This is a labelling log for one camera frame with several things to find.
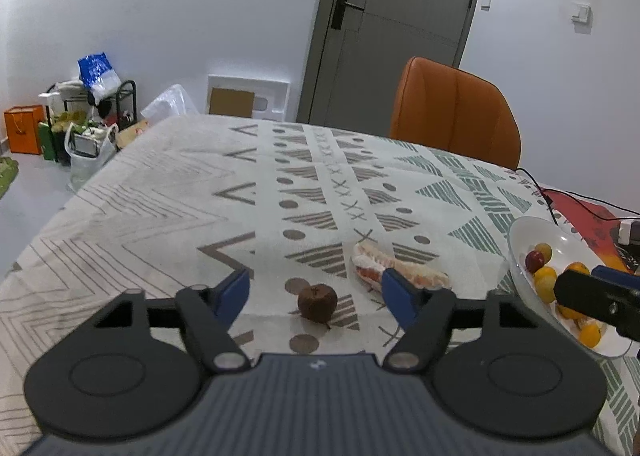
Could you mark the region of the red orange mat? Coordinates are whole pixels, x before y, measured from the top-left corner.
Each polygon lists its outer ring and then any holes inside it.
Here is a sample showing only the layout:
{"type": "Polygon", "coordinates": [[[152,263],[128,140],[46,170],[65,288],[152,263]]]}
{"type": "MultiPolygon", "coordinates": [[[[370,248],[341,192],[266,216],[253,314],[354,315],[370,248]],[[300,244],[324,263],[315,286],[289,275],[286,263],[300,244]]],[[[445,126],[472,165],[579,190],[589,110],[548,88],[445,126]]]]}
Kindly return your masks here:
{"type": "Polygon", "coordinates": [[[552,202],[552,208],[564,217],[564,224],[585,240],[604,265],[627,273],[636,272],[636,260],[617,246],[620,221],[612,212],[559,190],[544,188],[542,191],[552,202]]]}

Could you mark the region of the green-brown fruit in plate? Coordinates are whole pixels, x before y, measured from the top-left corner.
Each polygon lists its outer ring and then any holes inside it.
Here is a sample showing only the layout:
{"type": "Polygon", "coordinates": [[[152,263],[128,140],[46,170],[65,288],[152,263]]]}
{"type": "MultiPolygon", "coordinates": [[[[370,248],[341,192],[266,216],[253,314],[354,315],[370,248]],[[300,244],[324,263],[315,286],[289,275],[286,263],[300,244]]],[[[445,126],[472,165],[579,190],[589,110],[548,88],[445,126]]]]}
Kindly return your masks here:
{"type": "Polygon", "coordinates": [[[539,242],[535,246],[535,250],[538,251],[544,258],[544,263],[548,263],[552,258],[552,248],[548,243],[539,242]]]}

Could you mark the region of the yellow fruit in plate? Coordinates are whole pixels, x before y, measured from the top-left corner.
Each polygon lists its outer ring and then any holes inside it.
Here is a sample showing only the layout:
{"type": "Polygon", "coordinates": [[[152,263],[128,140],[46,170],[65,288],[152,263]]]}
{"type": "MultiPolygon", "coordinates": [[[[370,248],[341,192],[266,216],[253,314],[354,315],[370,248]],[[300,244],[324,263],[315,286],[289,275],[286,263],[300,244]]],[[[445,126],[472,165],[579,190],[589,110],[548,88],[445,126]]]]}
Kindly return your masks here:
{"type": "Polygon", "coordinates": [[[558,277],[558,274],[556,274],[555,269],[551,266],[544,265],[534,273],[533,275],[534,285],[538,285],[538,283],[540,283],[541,280],[548,279],[548,278],[551,278],[552,280],[556,280],[556,277],[558,277]]]}

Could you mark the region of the small yellow-green fruit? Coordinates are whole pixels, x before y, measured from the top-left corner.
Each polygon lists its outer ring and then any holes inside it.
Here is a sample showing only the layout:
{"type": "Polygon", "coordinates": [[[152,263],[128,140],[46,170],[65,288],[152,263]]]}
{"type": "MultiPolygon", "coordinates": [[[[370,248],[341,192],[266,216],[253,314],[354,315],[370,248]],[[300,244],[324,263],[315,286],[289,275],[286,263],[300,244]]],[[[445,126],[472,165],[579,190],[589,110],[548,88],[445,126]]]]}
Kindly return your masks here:
{"type": "Polygon", "coordinates": [[[538,285],[535,285],[535,290],[539,299],[544,302],[544,304],[550,304],[555,300],[554,294],[554,284],[555,281],[552,279],[544,279],[541,280],[538,285]]]}

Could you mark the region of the peeled pomelo segment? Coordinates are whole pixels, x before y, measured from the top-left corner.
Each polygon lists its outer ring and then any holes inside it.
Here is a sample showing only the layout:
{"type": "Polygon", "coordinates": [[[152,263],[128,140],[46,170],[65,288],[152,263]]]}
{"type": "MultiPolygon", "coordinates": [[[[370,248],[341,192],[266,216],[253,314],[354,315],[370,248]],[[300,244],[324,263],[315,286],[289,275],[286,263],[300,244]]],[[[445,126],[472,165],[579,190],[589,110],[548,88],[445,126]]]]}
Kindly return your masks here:
{"type": "Polygon", "coordinates": [[[393,268],[413,287],[419,289],[450,289],[449,277],[428,266],[401,261],[379,250],[373,243],[356,243],[352,249],[352,266],[359,278],[374,290],[382,291],[382,277],[387,268],[393,268]]]}

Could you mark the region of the green leaf floor mat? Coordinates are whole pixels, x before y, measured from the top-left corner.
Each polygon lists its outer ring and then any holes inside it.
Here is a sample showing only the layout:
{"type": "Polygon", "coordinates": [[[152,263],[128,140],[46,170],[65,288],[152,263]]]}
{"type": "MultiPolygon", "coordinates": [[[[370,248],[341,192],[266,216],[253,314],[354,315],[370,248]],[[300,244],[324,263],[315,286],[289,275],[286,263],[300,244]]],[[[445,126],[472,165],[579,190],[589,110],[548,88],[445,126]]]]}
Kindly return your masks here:
{"type": "Polygon", "coordinates": [[[0,198],[9,190],[19,171],[16,160],[5,156],[0,158],[0,198]]]}

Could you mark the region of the brown paper bag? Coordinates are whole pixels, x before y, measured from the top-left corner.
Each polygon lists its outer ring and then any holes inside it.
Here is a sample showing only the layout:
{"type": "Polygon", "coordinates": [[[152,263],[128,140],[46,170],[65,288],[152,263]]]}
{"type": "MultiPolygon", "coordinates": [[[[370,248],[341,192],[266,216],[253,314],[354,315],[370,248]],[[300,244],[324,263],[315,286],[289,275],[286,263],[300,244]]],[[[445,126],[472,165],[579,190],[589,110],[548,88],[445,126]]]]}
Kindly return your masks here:
{"type": "Polygon", "coordinates": [[[138,136],[143,134],[149,128],[149,121],[142,120],[136,124],[130,125],[125,130],[121,130],[117,134],[116,145],[119,149],[124,149],[138,136]]]}

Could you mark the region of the small red fruit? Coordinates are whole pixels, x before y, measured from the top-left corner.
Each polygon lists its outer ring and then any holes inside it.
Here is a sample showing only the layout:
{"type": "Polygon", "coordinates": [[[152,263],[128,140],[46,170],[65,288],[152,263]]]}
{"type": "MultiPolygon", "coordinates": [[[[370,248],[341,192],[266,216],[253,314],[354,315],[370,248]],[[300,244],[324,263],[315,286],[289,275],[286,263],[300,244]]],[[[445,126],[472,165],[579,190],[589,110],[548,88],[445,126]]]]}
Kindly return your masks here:
{"type": "Polygon", "coordinates": [[[539,250],[532,250],[529,251],[528,254],[526,254],[525,267],[527,269],[527,272],[529,272],[530,274],[535,274],[537,271],[543,268],[546,263],[547,261],[544,258],[544,254],[539,250]]]}

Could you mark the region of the clear plastic bag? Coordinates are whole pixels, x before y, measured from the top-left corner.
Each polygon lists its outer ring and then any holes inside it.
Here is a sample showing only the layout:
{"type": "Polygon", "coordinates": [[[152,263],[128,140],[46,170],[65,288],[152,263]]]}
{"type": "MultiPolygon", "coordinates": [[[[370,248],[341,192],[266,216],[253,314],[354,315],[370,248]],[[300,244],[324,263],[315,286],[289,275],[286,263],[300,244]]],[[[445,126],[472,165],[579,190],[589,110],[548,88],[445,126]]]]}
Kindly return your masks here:
{"type": "Polygon", "coordinates": [[[164,90],[163,93],[148,104],[142,111],[141,116],[155,125],[168,118],[181,116],[194,116],[200,112],[194,102],[181,84],[174,84],[164,90]]]}

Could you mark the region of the orange in plate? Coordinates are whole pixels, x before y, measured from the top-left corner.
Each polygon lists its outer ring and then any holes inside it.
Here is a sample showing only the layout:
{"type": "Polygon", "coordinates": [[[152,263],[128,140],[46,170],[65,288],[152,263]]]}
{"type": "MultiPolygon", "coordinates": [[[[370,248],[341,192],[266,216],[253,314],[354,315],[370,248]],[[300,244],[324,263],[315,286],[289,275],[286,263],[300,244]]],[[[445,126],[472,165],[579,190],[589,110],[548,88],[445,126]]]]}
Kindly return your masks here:
{"type": "Polygon", "coordinates": [[[565,268],[566,272],[576,272],[584,275],[590,275],[590,269],[582,262],[573,262],[567,265],[565,268]]]}

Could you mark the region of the blue white plastic bag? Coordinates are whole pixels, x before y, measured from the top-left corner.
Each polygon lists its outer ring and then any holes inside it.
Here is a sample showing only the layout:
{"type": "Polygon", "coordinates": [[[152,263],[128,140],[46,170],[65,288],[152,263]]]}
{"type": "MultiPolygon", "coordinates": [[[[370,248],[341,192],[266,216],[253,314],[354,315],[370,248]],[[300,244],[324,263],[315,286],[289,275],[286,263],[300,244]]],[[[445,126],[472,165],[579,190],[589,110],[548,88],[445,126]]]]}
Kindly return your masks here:
{"type": "Polygon", "coordinates": [[[91,54],[77,60],[79,78],[95,102],[117,93],[122,80],[113,69],[105,52],[91,54]]]}

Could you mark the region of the small yellow orange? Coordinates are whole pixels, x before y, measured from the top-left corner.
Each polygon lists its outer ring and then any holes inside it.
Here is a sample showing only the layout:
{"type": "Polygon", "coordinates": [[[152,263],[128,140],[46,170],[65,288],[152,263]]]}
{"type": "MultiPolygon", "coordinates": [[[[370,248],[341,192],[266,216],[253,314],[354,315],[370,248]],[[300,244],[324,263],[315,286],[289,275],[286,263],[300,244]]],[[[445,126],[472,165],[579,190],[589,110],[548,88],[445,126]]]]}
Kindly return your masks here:
{"type": "Polygon", "coordinates": [[[601,326],[594,320],[585,321],[579,327],[578,340],[589,349],[595,348],[602,338],[601,326]]]}

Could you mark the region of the dark brown wrinkled fruit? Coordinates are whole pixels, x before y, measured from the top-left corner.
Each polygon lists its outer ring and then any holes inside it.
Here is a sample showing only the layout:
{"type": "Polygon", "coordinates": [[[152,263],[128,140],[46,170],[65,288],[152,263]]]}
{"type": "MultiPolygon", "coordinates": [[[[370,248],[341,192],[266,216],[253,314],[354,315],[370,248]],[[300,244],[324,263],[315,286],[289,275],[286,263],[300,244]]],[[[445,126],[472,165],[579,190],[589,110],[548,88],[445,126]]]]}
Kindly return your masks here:
{"type": "Polygon", "coordinates": [[[329,328],[337,307],[337,293],[325,283],[304,288],[297,296],[297,309],[301,317],[329,328]]]}

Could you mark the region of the large orange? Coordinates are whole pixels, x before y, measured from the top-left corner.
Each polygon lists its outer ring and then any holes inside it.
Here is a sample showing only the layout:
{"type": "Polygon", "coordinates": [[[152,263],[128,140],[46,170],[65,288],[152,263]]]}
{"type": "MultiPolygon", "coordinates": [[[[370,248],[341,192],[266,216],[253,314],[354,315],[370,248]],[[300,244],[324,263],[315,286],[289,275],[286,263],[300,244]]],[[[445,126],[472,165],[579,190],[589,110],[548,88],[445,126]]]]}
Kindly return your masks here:
{"type": "Polygon", "coordinates": [[[569,309],[566,306],[562,306],[561,304],[558,304],[557,306],[555,306],[556,312],[558,312],[563,318],[568,319],[568,320],[574,320],[574,321],[582,321],[582,320],[587,320],[588,316],[576,312],[574,311],[574,309],[569,309]]]}

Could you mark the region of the white plate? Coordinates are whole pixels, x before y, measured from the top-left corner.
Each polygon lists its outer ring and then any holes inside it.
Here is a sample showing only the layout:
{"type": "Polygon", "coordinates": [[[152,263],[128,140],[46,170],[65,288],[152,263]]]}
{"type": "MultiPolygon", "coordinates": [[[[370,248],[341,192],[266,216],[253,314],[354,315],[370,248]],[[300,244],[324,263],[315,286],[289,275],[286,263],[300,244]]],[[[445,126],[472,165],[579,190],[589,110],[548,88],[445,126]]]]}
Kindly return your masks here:
{"type": "Polygon", "coordinates": [[[631,341],[599,320],[564,309],[555,301],[555,280],[569,267],[595,268],[600,259],[585,242],[540,217],[516,219],[508,231],[511,274],[518,295],[545,320],[600,358],[621,358],[631,341]]]}

